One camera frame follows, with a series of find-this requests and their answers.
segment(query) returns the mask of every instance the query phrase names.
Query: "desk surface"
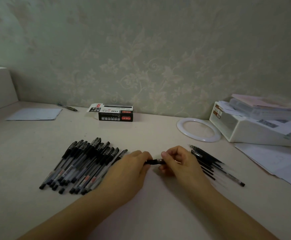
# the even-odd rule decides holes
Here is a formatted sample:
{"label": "desk surface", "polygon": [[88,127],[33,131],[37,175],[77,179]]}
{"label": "desk surface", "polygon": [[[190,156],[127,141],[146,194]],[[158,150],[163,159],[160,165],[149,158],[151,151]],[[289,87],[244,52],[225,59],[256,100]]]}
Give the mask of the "desk surface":
{"label": "desk surface", "polygon": [[[86,114],[86,108],[63,109],[54,121],[4,120],[28,107],[56,106],[17,102],[0,109],[0,239],[19,237],[80,197],[42,191],[39,186],[73,141],[95,137],[120,149],[149,151],[154,158],[175,145],[199,146],[246,184],[242,188],[220,174],[213,182],[217,190],[278,238],[291,239],[291,185],[265,173],[224,137],[214,143],[195,141],[178,131],[177,117],[136,113],[134,122],[98,121]],[[212,135],[199,123],[185,127],[194,134]]]}

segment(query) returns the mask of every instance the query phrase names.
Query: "right hand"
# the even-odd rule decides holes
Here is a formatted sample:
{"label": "right hand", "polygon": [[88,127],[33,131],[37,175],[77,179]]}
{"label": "right hand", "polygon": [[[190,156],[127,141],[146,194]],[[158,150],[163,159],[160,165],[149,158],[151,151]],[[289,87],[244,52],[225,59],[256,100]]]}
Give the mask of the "right hand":
{"label": "right hand", "polygon": [[197,198],[207,190],[214,190],[196,157],[182,146],[162,152],[161,157],[166,162],[166,165],[159,167],[161,172],[165,175],[175,175],[190,197]]}

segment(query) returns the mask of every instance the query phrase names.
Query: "stack of papers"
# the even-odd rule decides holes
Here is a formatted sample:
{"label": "stack of papers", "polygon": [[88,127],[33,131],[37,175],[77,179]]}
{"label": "stack of papers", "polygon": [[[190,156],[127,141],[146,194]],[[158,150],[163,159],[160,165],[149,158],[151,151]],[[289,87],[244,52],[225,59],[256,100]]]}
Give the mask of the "stack of papers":
{"label": "stack of papers", "polygon": [[263,169],[291,184],[291,147],[236,143],[235,147]]}
{"label": "stack of papers", "polygon": [[23,108],[6,120],[55,120],[61,108]]}
{"label": "stack of papers", "polygon": [[[219,101],[219,104],[221,105],[224,113],[245,117],[243,113],[235,110],[228,102]],[[247,120],[280,134],[287,135],[291,133],[291,121],[289,120],[256,120],[251,118],[247,118]]]}

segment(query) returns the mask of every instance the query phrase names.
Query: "floral wallpaper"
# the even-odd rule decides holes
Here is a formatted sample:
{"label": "floral wallpaper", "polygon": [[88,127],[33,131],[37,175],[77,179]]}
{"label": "floral wallpaper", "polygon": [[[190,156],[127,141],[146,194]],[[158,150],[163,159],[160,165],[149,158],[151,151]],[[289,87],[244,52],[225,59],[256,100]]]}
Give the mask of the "floral wallpaper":
{"label": "floral wallpaper", "polygon": [[22,101],[208,118],[291,99],[291,0],[0,0],[0,66]]}

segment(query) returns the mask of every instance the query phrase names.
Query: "pile of pens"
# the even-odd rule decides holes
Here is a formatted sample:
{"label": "pile of pens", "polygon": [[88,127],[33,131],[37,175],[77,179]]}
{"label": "pile of pens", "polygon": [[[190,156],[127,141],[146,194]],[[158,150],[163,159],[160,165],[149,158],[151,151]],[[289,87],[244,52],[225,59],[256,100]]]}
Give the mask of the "pile of pens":
{"label": "pile of pens", "polygon": [[239,179],[237,179],[235,176],[231,175],[230,173],[227,173],[220,164],[224,164],[222,161],[216,159],[215,157],[211,156],[210,154],[206,153],[204,150],[200,149],[197,146],[194,145],[189,145],[189,147],[192,149],[191,153],[193,155],[195,155],[195,157],[197,158],[202,171],[211,179],[215,180],[215,178],[213,177],[213,172],[214,172],[214,168],[218,169],[219,171],[221,171],[222,173],[224,173],[227,177],[229,177],[230,179],[232,179],[233,181],[235,181],[237,184],[239,184],[240,186],[244,187],[245,184],[243,182],[241,182]]}
{"label": "pile of pens", "polygon": [[60,162],[39,189],[49,185],[53,191],[59,186],[59,194],[63,194],[72,183],[69,193],[85,195],[95,189],[102,181],[108,169],[126,153],[127,149],[119,153],[119,148],[109,147],[110,142],[102,143],[101,138],[95,138],[91,143],[81,140],[73,142],[62,156]]}

